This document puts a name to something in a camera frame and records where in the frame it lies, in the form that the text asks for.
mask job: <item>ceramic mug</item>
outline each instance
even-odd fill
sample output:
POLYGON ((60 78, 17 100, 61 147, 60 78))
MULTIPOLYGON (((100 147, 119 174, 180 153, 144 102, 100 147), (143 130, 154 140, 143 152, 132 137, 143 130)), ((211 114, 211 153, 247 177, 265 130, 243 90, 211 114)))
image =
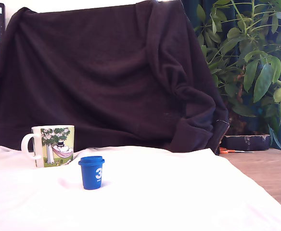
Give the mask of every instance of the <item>ceramic mug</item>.
POLYGON ((24 136, 21 150, 36 161, 37 167, 67 165, 73 160, 74 126, 52 125, 31 128, 24 136), (28 142, 33 138, 34 156, 28 151, 28 142))

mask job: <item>blue lid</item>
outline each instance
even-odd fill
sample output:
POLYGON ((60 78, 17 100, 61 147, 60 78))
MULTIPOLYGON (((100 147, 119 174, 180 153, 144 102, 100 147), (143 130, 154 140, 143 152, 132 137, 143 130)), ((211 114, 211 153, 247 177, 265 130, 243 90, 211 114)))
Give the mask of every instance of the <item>blue lid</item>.
POLYGON ((78 164, 81 166, 96 166, 101 165, 104 162, 105 160, 102 159, 102 156, 86 156, 82 157, 78 164))

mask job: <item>blue container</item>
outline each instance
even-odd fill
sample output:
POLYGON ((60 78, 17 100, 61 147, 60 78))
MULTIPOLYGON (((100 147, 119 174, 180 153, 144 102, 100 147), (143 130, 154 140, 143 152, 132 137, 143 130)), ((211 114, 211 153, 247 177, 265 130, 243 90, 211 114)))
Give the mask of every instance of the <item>blue container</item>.
POLYGON ((104 162, 102 156, 86 156, 78 162, 82 168, 84 189, 92 190, 101 187, 102 164, 104 162))

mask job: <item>white tablecloth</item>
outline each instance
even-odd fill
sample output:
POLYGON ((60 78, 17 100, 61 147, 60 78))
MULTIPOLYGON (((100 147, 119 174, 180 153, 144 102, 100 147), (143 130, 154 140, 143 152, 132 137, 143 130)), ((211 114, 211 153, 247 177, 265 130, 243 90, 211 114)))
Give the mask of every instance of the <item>white tablecloth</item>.
POLYGON ((281 205, 210 150, 86 149, 36 168, 0 147, 0 231, 281 231, 281 205), (78 161, 102 155, 102 187, 82 187, 78 161))

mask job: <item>scissors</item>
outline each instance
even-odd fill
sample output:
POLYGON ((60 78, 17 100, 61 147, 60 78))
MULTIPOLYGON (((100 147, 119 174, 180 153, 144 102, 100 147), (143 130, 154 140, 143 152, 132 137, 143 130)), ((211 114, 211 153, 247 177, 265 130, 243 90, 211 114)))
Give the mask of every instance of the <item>scissors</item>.
POLYGON ((254 152, 247 152, 247 151, 236 151, 236 150, 228 150, 226 148, 219 148, 220 154, 228 154, 228 153, 254 153, 254 152))

